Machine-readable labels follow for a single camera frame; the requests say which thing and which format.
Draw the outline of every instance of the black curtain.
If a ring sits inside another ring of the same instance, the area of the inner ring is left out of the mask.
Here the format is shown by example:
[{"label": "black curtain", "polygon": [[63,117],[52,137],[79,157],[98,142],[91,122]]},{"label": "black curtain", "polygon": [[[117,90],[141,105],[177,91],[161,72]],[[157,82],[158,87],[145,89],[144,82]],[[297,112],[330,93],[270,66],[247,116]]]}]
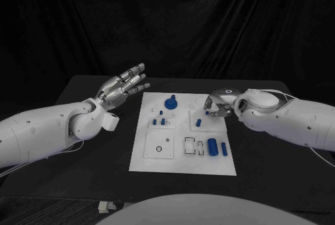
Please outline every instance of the black curtain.
[{"label": "black curtain", "polygon": [[150,77],[281,80],[335,105],[333,1],[1,0],[1,114],[140,62]]}]

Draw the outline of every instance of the black table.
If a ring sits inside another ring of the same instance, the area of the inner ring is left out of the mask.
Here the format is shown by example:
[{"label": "black table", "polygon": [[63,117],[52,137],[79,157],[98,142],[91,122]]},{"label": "black table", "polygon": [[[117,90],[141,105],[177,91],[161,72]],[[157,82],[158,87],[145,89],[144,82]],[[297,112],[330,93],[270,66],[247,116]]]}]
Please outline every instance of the black table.
[{"label": "black table", "polygon": [[[56,104],[92,97],[108,79],[75,76]],[[231,87],[290,93],[278,81],[147,78],[145,82],[150,92],[210,93]],[[128,97],[112,110],[119,117],[115,131],[102,129],[79,151],[36,161],[10,174],[1,196],[138,202],[161,195],[196,193],[234,196],[287,210],[335,209],[333,167],[306,147],[249,130],[235,115],[226,118],[226,128],[236,176],[128,172],[141,96]],[[326,151],[317,152],[332,160]]]}]

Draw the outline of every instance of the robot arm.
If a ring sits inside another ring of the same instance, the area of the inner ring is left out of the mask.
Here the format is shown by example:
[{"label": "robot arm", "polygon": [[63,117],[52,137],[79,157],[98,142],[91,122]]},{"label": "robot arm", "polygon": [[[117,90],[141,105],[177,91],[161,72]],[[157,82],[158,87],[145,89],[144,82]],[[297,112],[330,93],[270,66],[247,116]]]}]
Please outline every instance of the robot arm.
[{"label": "robot arm", "polygon": [[55,155],[82,140],[91,139],[101,128],[114,131],[118,117],[108,111],[127,97],[150,86],[134,87],[144,79],[138,64],[101,86],[94,98],[81,103],[29,110],[0,122],[0,168]]},{"label": "robot arm", "polygon": [[208,96],[203,109],[212,102],[219,110],[209,113],[226,117],[234,110],[238,120],[254,131],[304,147],[335,151],[335,108],[326,104],[299,100],[281,101],[270,94],[274,90],[215,90]]}]

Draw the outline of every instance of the white board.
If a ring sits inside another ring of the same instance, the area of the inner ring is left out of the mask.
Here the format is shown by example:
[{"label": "white board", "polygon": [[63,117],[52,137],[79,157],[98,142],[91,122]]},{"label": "white board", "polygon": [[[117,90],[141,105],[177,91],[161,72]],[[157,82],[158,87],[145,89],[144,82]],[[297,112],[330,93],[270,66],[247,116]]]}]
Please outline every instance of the white board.
[{"label": "white board", "polygon": [[[164,107],[164,101],[173,94],[177,107],[169,110]],[[225,119],[205,115],[203,103],[206,97],[208,94],[144,92],[128,166],[130,171],[235,176]],[[215,110],[218,108],[212,104],[212,109],[208,111]],[[173,123],[166,123],[163,126],[161,119],[173,121]],[[197,119],[202,120],[200,127],[193,124]],[[195,148],[197,141],[203,142],[203,156],[199,156],[197,152],[193,156],[184,155],[184,137],[193,138]],[[209,156],[209,138],[216,139],[216,156]],[[222,142],[226,145],[228,156],[222,155]]]}]

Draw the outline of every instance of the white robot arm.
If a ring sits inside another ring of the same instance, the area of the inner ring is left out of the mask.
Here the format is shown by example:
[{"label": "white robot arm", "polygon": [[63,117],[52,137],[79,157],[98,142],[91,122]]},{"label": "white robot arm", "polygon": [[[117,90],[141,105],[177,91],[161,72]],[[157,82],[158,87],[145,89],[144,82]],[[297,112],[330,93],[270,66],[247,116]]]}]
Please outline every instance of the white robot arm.
[{"label": "white robot arm", "polygon": [[55,155],[91,139],[101,128],[114,131],[118,117],[108,111],[150,86],[134,87],[145,77],[138,64],[101,86],[96,96],[81,103],[29,110],[0,122],[0,168]]},{"label": "white robot arm", "polygon": [[335,151],[335,108],[326,104],[299,100],[278,100],[268,92],[248,89],[244,93],[231,88],[215,90],[203,109],[212,102],[219,110],[209,113],[226,117],[234,110],[238,120],[254,131],[309,148]]}]

